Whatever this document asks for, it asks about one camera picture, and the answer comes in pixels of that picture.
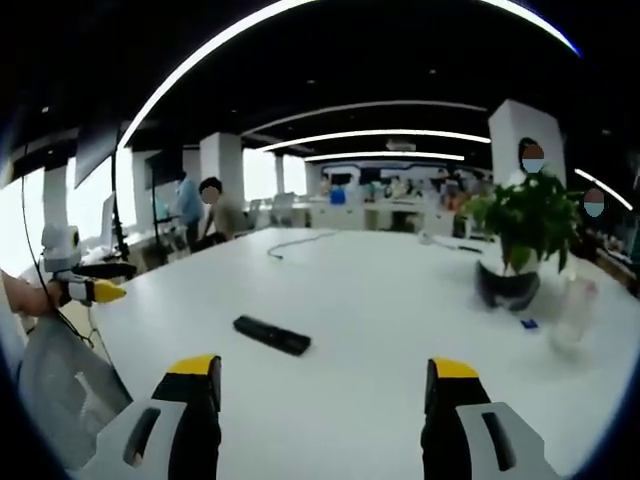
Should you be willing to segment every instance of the potted plant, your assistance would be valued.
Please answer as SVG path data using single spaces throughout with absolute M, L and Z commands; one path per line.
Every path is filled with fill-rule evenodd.
M 565 268 L 580 222 L 575 199 L 580 193 L 568 192 L 544 170 L 523 177 L 521 183 L 498 185 L 492 195 L 472 198 L 463 207 L 481 231 L 499 240 L 502 268 L 478 264 L 481 294 L 490 305 L 496 297 L 514 299 L 513 309 L 526 307 L 535 295 L 540 262 L 557 253 L 558 272 Z

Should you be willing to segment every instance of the black plant pot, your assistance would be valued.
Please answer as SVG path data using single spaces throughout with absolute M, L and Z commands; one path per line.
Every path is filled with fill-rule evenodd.
M 487 269 L 480 261 L 476 263 L 475 281 L 476 290 L 487 306 L 504 306 L 512 312 L 527 308 L 540 287 L 537 272 L 503 277 Z

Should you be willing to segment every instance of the black ceiling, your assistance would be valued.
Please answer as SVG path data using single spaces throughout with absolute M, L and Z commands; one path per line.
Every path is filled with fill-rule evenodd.
M 272 2 L 16 4 L 19 11 L 5 16 L 10 28 L 0 34 L 6 35 L 3 72 L 9 72 L 0 93 L 0 118 L 5 128 L 14 127 L 11 146 L 76 127 L 104 104 L 123 120 L 132 119 L 198 46 Z M 406 128 L 488 136 L 491 111 L 505 98 L 515 98 L 556 115 L 569 138 L 590 145 L 574 149 L 581 153 L 571 161 L 588 163 L 597 173 L 604 168 L 602 154 L 617 159 L 636 141 L 640 126 L 635 66 L 626 57 L 637 43 L 630 5 L 623 0 L 594 6 L 578 0 L 528 2 L 527 8 L 581 50 L 579 58 L 541 29 L 479 0 L 319 0 L 252 28 L 202 61 L 152 110 L 154 127 L 136 134 L 132 144 L 139 149 L 194 144 L 218 130 L 242 133 L 306 111 L 385 100 L 464 103 L 488 112 L 370 107 L 306 117 L 258 133 L 290 140 Z M 603 129 L 611 136 L 600 138 Z M 420 138 L 418 144 L 420 150 L 474 157 L 479 164 L 490 161 L 488 146 L 475 142 Z M 308 147 L 322 154 L 381 145 L 382 138 L 363 137 Z

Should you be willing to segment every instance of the green plant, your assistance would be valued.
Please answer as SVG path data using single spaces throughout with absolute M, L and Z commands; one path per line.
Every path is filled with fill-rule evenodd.
M 520 185 L 496 186 L 493 195 L 475 197 L 463 207 L 487 235 L 502 243 L 505 272 L 519 273 L 532 254 L 538 261 L 559 252 L 558 272 L 567 264 L 569 247 L 577 238 L 578 200 L 560 180 L 544 171 L 526 175 Z

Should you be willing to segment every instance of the curved ceiling light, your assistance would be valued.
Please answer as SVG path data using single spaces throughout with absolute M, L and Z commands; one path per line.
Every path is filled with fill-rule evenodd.
M 189 70 L 195 67 L 201 60 L 203 60 L 211 52 L 217 50 L 222 45 L 227 43 L 232 38 L 240 35 L 245 30 L 268 20 L 271 17 L 275 17 L 292 8 L 305 5 L 307 3 L 315 2 L 317 0 L 280 0 L 279 2 L 269 5 L 268 7 L 258 10 L 252 13 L 248 17 L 243 18 L 237 23 L 234 23 L 226 30 L 220 32 L 213 37 L 198 50 L 193 52 L 189 58 L 187 58 L 182 64 L 176 68 L 166 79 L 162 82 L 155 92 L 149 97 L 147 102 L 142 106 L 140 111 L 134 117 L 133 121 L 122 135 L 120 142 L 118 143 L 118 149 L 123 149 L 127 146 L 129 140 L 135 133 L 138 126 L 142 123 L 149 112 L 156 106 L 162 97 L 180 80 Z
M 418 157 L 418 158 L 439 158 L 441 160 L 463 161 L 462 155 L 449 155 L 446 153 L 426 153 L 426 152 L 351 152 L 332 153 L 329 155 L 315 155 L 306 157 L 306 162 L 319 162 L 321 160 L 337 160 L 340 158 L 370 158 L 370 157 Z
M 582 178 L 585 178 L 587 180 L 589 180 L 590 182 L 595 183 L 596 185 L 598 185 L 601 189 L 603 189 L 605 192 L 607 192 L 609 195 L 611 195 L 613 198 L 615 198 L 616 200 L 618 200 L 622 205 L 625 206 L 625 208 L 629 211 L 633 210 L 633 206 L 627 202 L 622 195 L 620 195 L 618 192 L 616 192 L 613 188 L 611 188 L 609 185 L 607 185 L 606 183 L 602 183 L 600 180 L 598 180 L 597 178 L 589 175 L 587 172 L 585 172 L 584 170 L 580 170 L 579 168 L 576 168 L 574 170 L 574 172 L 576 172 L 576 174 L 580 175 Z
M 531 10 L 527 10 L 526 8 L 516 3 L 513 3 L 512 1 L 509 1 L 509 0 L 480 0 L 480 1 L 484 3 L 488 3 L 489 5 L 493 5 L 494 7 L 498 7 L 503 10 L 506 10 L 507 12 L 517 15 L 523 20 L 526 20 L 527 22 L 532 23 L 536 27 L 541 28 L 542 30 L 547 32 L 552 37 L 556 38 L 557 40 L 560 40 L 567 47 L 569 47 L 573 51 L 573 53 L 575 53 L 579 57 L 582 56 L 580 55 L 580 52 L 578 51 L 577 47 L 575 47 L 569 41 L 569 39 L 560 32 L 560 30 L 555 28 L 553 25 L 551 25 L 549 22 L 547 22 L 545 19 L 543 19 L 539 15 L 533 13 Z
M 438 102 L 435 100 L 381 100 L 378 102 L 361 102 L 361 103 L 349 103 L 347 105 L 335 105 L 333 107 L 320 108 L 318 110 L 311 110 L 309 112 L 298 113 L 291 115 L 290 117 L 274 120 L 273 122 L 265 123 L 259 127 L 252 128 L 246 132 L 242 132 L 241 135 L 250 135 L 252 133 L 264 130 L 265 128 L 275 127 L 287 122 L 293 122 L 294 120 L 300 120 L 302 118 L 314 117 L 316 115 L 323 115 L 325 113 L 343 112 L 345 110 L 356 110 L 359 108 L 370 107 L 395 107 L 395 106 L 417 106 L 424 105 L 430 107 L 449 107 L 449 108 L 462 108 L 465 110 L 473 110 L 476 112 L 486 112 L 484 107 L 476 107 L 475 105 L 467 105 L 466 103 L 453 103 L 453 102 Z
M 407 130 L 401 128 L 393 128 L 386 130 L 355 130 L 353 132 L 328 133 L 326 135 L 316 135 L 314 137 L 298 138 L 297 140 L 274 143 L 273 145 L 267 145 L 266 147 L 261 147 L 257 150 L 259 152 L 269 152 L 278 148 L 300 145 L 302 143 L 320 142 L 322 140 L 335 140 L 337 138 L 368 137 L 374 135 L 423 135 L 432 137 L 455 138 L 458 140 L 470 140 L 472 142 L 491 143 L 490 138 L 478 137 L 476 135 L 467 135 L 464 133 L 440 132 L 437 130 Z

